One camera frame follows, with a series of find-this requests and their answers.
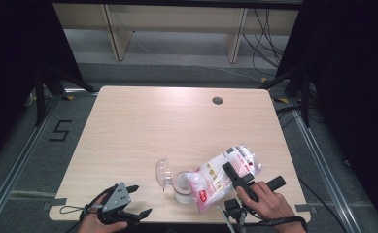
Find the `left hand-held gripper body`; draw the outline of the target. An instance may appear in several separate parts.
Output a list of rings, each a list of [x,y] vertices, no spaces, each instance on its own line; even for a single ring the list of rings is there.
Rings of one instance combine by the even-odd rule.
[[[97,211],[98,219],[106,225],[125,221],[137,225],[139,216],[127,213],[124,209],[131,203],[130,193],[127,192],[124,182],[115,184],[101,202],[102,207]]]

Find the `red and white spouted pouch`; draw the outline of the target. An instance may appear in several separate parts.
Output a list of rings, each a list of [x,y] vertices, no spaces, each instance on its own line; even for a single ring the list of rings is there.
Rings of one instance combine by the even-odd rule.
[[[261,170],[256,154],[249,147],[240,145],[229,148],[189,172],[189,187],[199,212],[204,212],[233,190],[232,180],[223,169],[226,163],[240,178],[250,175],[252,180]]]

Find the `clear glass jar with lid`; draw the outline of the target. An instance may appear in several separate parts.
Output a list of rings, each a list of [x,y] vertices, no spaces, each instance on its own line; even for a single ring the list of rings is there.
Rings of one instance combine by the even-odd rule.
[[[174,199],[183,205],[191,204],[194,198],[189,185],[190,169],[174,172],[167,158],[160,159],[155,165],[155,176],[163,189],[172,187]]]

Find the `person's right hand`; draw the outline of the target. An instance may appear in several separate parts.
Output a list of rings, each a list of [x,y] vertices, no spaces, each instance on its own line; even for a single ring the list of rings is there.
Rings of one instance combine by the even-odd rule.
[[[265,182],[253,184],[251,191],[258,197],[257,201],[254,201],[241,186],[236,188],[240,200],[255,211],[259,217],[276,219],[294,216],[294,211],[285,197],[280,193],[273,192]]]

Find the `person's left hand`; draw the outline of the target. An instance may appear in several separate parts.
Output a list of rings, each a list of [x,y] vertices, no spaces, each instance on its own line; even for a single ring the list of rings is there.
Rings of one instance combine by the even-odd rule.
[[[128,226],[127,222],[120,221],[110,225],[106,225],[100,222],[96,212],[98,209],[96,205],[99,205],[104,199],[105,195],[102,195],[97,199],[88,210],[88,214],[83,218],[77,233],[120,233]]]

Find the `grey tape strip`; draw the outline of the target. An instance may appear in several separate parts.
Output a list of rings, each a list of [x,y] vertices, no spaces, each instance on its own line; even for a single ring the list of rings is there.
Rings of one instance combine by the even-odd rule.
[[[43,204],[43,210],[49,211],[53,206],[64,206],[67,202],[66,198],[53,199],[48,203]]]
[[[295,205],[296,211],[301,213],[301,212],[309,212],[310,214],[316,214],[317,208],[310,206],[308,204],[301,204],[301,205]]]

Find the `black metal stand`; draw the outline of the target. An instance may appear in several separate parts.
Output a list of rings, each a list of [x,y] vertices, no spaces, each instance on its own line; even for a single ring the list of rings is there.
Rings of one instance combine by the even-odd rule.
[[[47,88],[52,95],[62,95],[65,93],[65,90],[61,84],[61,80],[73,83],[87,92],[98,92],[97,88],[85,83],[81,76],[72,76],[69,73],[61,69],[57,69],[51,65],[40,66],[35,75],[35,93],[37,98],[36,126],[39,126],[46,117],[45,88]]]
[[[288,80],[289,83],[285,89],[285,94],[287,97],[296,97],[297,94],[300,94],[301,105],[300,110],[302,113],[302,120],[304,124],[309,127],[309,97],[310,97],[310,87],[309,87],[309,76],[308,74],[300,67],[295,67],[289,71],[277,75],[276,78],[268,83],[264,83],[260,89],[266,89],[277,85],[285,80]]]

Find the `dark curtain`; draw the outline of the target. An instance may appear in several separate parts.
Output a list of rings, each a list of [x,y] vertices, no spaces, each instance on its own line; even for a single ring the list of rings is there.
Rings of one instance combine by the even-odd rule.
[[[279,67],[317,89],[329,129],[378,212],[378,0],[302,0]]]
[[[83,79],[52,2],[0,0],[0,145],[40,70]]]

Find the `beige wooden shelf unit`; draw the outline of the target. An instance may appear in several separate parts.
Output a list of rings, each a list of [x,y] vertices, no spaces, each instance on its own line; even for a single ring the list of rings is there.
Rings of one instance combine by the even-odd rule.
[[[107,31],[116,61],[124,59],[135,31],[159,31],[224,34],[228,61],[233,64],[243,34],[288,36],[298,14],[297,10],[252,8],[68,3],[53,7],[65,29]]]

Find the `silver metal floor rail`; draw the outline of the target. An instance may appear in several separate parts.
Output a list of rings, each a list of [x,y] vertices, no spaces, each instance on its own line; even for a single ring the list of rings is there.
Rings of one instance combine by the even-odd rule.
[[[299,114],[297,110],[293,110],[292,112],[296,117],[298,128],[306,142],[306,145],[308,146],[308,149],[311,152],[344,229],[347,231],[347,233],[361,233],[361,228],[354,216],[347,198],[343,194],[343,191],[340,188],[336,178],[333,176],[311,129],[303,121],[303,114]]]
[[[60,96],[51,97],[51,100],[48,106],[46,107],[46,113],[44,118],[34,127],[22,151],[19,153],[17,160],[13,164],[13,167],[11,168],[6,179],[0,186],[0,214],[4,209],[4,206],[9,196],[11,195],[11,192],[14,189],[23,169],[25,168],[33,150],[39,143],[43,131],[49,122],[51,114],[55,107],[58,105],[59,101]]]

